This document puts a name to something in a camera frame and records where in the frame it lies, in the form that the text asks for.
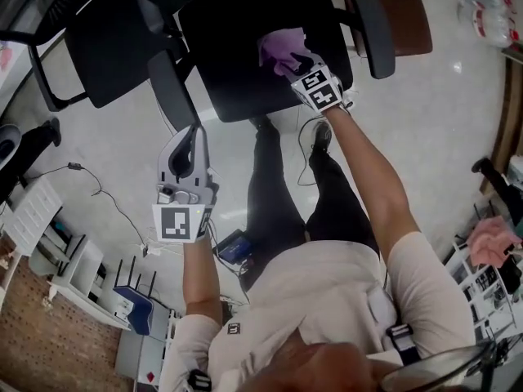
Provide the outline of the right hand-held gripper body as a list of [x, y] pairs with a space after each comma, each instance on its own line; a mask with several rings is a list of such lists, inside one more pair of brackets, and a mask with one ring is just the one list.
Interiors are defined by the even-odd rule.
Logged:
[[322, 114], [342, 103], [342, 85], [320, 56], [314, 53], [306, 56], [311, 58], [311, 65], [303, 65], [307, 75], [291, 77], [291, 88], [304, 104]]

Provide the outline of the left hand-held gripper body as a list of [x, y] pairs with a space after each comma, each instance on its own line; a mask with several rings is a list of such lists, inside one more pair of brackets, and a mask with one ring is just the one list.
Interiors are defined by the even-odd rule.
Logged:
[[157, 201], [152, 205], [157, 239], [165, 243], [195, 243], [204, 237], [219, 185], [212, 175], [177, 179], [161, 172]]

